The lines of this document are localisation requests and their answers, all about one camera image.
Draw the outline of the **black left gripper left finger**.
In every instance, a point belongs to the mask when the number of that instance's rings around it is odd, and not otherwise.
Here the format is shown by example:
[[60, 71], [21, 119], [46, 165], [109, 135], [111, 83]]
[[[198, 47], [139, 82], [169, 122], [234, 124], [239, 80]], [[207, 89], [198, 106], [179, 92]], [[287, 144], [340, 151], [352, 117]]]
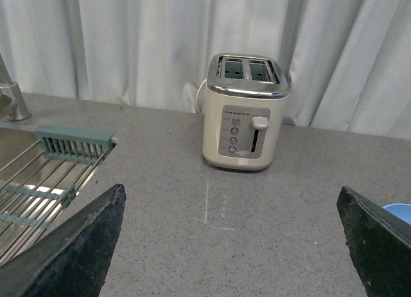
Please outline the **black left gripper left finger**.
[[123, 222], [115, 184], [42, 240], [1, 266], [1, 296], [98, 296]]

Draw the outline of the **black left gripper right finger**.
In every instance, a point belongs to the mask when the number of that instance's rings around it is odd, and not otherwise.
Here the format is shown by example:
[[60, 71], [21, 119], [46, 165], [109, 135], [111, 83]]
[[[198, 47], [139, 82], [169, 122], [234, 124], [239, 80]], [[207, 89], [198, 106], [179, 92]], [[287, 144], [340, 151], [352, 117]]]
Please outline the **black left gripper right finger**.
[[337, 210], [367, 296], [410, 296], [410, 225], [348, 186]]

